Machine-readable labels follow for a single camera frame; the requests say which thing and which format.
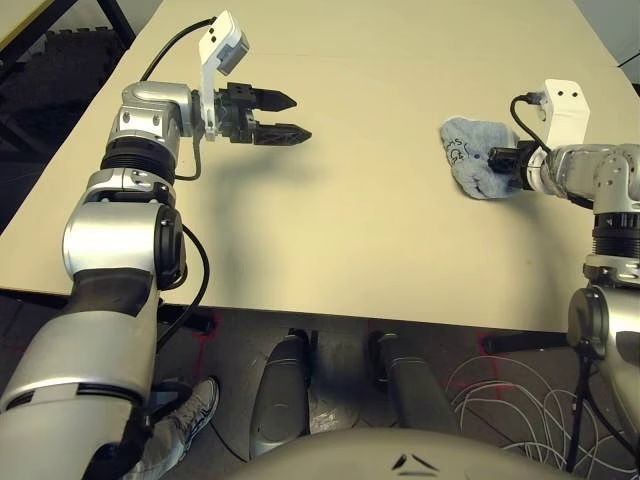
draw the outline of metal stand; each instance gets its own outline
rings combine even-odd
[[[302,330],[291,331],[264,367],[251,416],[251,458],[309,434],[310,374],[308,337]]]
[[[444,391],[414,345],[389,333],[377,341],[377,348],[398,426],[458,434],[456,417]]]

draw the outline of gray cloth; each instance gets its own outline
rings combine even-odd
[[[157,480],[171,470],[185,453],[183,434],[171,417],[160,420],[153,429],[140,461],[124,480]]]
[[[473,198],[504,198],[519,191],[509,182],[512,175],[494,173],[487,164],[493,147],[515,147],[518,136],[504,123],[453,117],[440,127],[442,145],[451,172]]]

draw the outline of white bracket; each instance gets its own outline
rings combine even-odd
[[[207,29],[198,44],[200,51],[200,111],[205,138],[215,140],[217,133],[215,110],[216,70],[228,75],[249,51],[249,42],[238,22],[228,10],[222,12]]]
[[[584,141],[591,112],[584,93],[576,82],[545,80],[540,113],[545,124],[541,138],[550,149],[581,144]],[[529,159],[527,179],[534,190],[553,194],[542,178],[542,166],[546,159],[546,152],[538,148]]]

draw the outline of floor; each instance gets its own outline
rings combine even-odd
[[[101,69],[102,67],[97,68],[96,71],[103,71]],[[65,121],[71,123],[58,128],[61,132],[59,138],[47,138],[44,145],[37,145],[37,155],[25,156],[15,148],[0,143],[0,232],[37,181],[51,152],[64,140],[64,132],[73,126],[73,121],[79,115],[78,110],[69,105],[77,105],[77,101],[83,104],[84,100],[88,103],[90,98],[69,100],[76,102],[67,103],[65,107],[68,113]],[[13,113],[18,111],[18,106],[14,105],[13,108]],[[37,143],[38,138],[33,138],[32,134],[30,141]],[[4,389],[35,332],[55,313],[52,309],[0,297],[0,388]],[[189,330],[180,331],[158,356],[155,377],[156,380],[178,377],[194,383],[202,376],[216,375],[222,382],[222,397],[214,423],[226,443],[244,458],[248,456],[249,421],[265,361],[289,328],[303,328],[307,331],[315,329],[320,332],[315,355],[315,375],[309,395],[312,433],[394,424],[394,414],[388,399],[373,388],[368,379],[364,342],[369,332],[395,331],[412,338],[443,385],[461,362],[482,354],[479,340],[484,335],[500,333],[448,325],[309,314],[238,310],[206,313],[215,319],[217,326],[214,332],[204,337]],[[569,391],[574,389],[577,362],[575,354],[568,348],[520,352],[509,355],[508,358],[523,361],[533,367],[553,388]],[[453,379],[449,397],[453,398],[466,385],[487,379],[518,383],[540,400],[546,393],[546,387],[522,366],[505,360],[483,358],[470,363]],[[602,410],[614,424],[617,423],[603,379],[596,374],[591,381]],[[566,394],[559,395],[562,397],[564,416],[570,423],[570,397]],[[531,419],[534,433],[542,438],[539,413],[518,389],[492,387],[477,396],[512,402]],[[465,410],[463,435],[497,446],[531,440],[531,432],[513,407],[504,403],[486,402],[469,403],[468,407]],[[585,419],[583,425],[581,443],[585,448],[590,448],[594,442],[592,427],[588,419]],[[602,425],[598,428],[599,437],[604,437],[607,433]],[[557,436],[555,445],[561,448],[559,439]],[[604,443],[598,449],[597,457],[603,462],[620,467],[628,468],[631,465],[629,455],[615,441]],[[580,476],[586,475],[588,463],[585,461],[580,465],[577,470]],[[206,428],[200,433],[186,458],[163,478],[218,479],[224,478],[240,466],[241,462],[225,449],[213,429]],[[608,480],[632,476],[596,464],[590,478]]]

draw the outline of person's leg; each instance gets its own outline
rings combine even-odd
[[[194,437],[213,417],[220,389],[214,378],[196,385],[191,397],[177,410],[160,420],[153,437],[145,445],[142,459],[125,480],[156,480],[184,458]]]

